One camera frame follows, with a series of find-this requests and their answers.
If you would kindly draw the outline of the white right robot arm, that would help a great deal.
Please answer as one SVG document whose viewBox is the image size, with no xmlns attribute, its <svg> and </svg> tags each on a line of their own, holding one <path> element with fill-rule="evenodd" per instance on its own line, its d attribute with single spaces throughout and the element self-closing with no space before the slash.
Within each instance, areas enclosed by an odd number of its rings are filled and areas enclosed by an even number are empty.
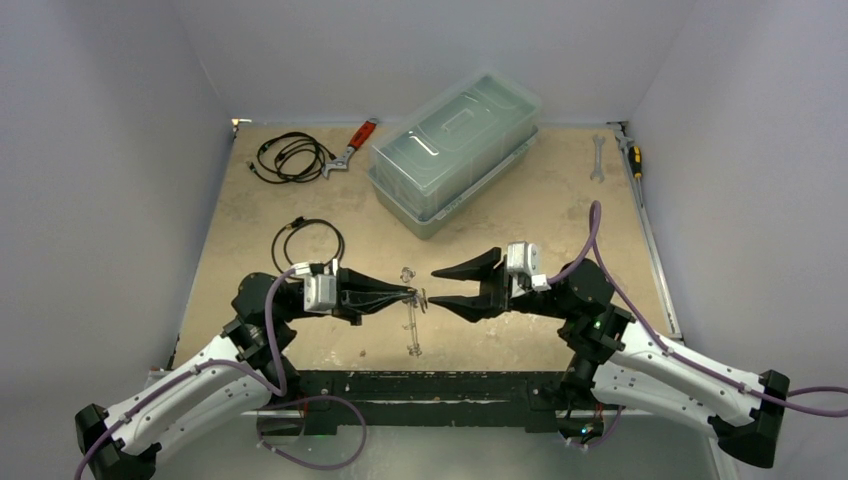
<svg viewBox="0 0 848 480">
<path fill-rule="evenodd" d="M 477 323 L 506 312 L 560 319 L 557 335 L 573 356 L 558 383 L 534 395 L 570 408 L 614 405 L 663 416 L 716 440 L 732 458 L 759 468 L 775 463 L 788 378 L 711 360 L 644 324 L 612 301 L 614 288 L 591 259 L 565 264 L 557 279 L 538 269 L 537 247 L 494 247 L 433 276 L 479 285 L 475 296 L 431 298 Z M 775 402 L 767 401 L 768 396 Z"/>
</svg>

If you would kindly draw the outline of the yellow black screwdriver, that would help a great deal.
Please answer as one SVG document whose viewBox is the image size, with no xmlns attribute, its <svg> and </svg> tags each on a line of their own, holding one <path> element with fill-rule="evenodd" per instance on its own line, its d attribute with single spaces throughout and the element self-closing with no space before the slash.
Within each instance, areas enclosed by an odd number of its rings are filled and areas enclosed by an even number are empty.
<svg viewBox="0 0 848 480">
<path fill-rule="evenodd" d="M 628 162 L 633 178 L 640 181 L 642 178 L 642 155 L 638 146 L 632 145 L 628 150 Z"/>
</svg>

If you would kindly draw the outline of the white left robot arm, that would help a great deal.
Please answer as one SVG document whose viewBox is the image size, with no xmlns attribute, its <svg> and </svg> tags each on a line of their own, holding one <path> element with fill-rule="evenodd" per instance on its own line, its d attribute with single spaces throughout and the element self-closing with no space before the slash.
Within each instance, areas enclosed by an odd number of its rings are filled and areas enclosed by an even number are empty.
<svg viewBox="0 0 848 480">
<path fill-rule="evenodd" d="M 165 454 L 262 408 L 303 415 L 311 403 L 337 403 L 362 421 L 350 401 L 301 387 L 300 373 L 283 355 L 296 336 L 289 324 L 329 316 L 358 326 L 364 316 L 417 295 L 335 263 L 246 276 L 232 301 L 234 319 L 198 353 L 124 401 L 90 404 L 76 414 L 82 459 L 74 478 L 90 472 L 96 479 L 149 479 Z"/>
</svg>

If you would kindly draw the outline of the clear plastic storage box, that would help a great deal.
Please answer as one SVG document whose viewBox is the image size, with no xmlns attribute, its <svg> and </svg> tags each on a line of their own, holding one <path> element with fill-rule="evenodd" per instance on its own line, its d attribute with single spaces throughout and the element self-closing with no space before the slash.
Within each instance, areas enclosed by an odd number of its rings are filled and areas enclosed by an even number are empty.
<svg viewBox="0 0 848 480">
<path fill-rule="evenodd" d="M 536 94 L 497 73 L 457 82 L 372 142 L 367 174 L 378 201 L 431 238 L 526 155 L 540 110 Z"/>
</svg>

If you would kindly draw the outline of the red handled adjustable wrench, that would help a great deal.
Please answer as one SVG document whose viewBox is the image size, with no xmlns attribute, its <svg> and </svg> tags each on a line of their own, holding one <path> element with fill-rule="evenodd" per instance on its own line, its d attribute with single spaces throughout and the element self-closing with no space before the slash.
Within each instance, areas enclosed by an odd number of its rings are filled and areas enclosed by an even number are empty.
<svg viewBox="0 0 848 480">
<path fill-rule="evenodd" d="M 347 171 L 351 158 L 372 135 L 378 124 L 379 120 L 375 117 L 366 120 L 350 138 L 342 155 L 325 162 L 321 170 L 322 176 L 328 179 L 334 171 Z"/>
</svg>

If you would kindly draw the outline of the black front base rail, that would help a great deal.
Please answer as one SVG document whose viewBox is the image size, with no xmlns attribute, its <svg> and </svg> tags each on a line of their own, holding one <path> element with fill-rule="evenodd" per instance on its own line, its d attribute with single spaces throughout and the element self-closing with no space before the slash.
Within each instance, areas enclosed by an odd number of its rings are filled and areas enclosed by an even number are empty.
<svg viewBox="0 0 848 480">
<path fill-rule="evenodd" d="M 555 432 L 569 410 L 596 403 L 568 394 L 562 372 L 303 370 L 289 384 L 307 397 L 305 433 L 334 435 L 340 426 L 512 427 Z"/>
</svg>

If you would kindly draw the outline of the silver open end spanner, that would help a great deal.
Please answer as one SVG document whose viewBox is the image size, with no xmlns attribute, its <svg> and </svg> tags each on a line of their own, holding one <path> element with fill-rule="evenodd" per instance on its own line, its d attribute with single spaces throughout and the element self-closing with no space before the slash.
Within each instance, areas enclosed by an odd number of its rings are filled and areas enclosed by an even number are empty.
<svg viewBox="0 0 848 480">
<path fill-rule="evenodd" d="M 604 172 L 603 172 L 603 165 L 602 165 L 602 163 L 603 163 L 602 151 L 603 151 L 603 145 L 605 143 L 605 138 L 600 136 L 600 135 L 594 135 L 592 137 L 592 140 L 593 140 L 593 144 L 594 144 L 594 154 L 595 154 L 595 156 L 594 156 L 593 170 L 590 173 L 590 179 L 592 181 L 596 181 L 598 183 L 603 183 L 604 180 L 605 180 L 605 175 L 604 175 Z"/>
</svg>

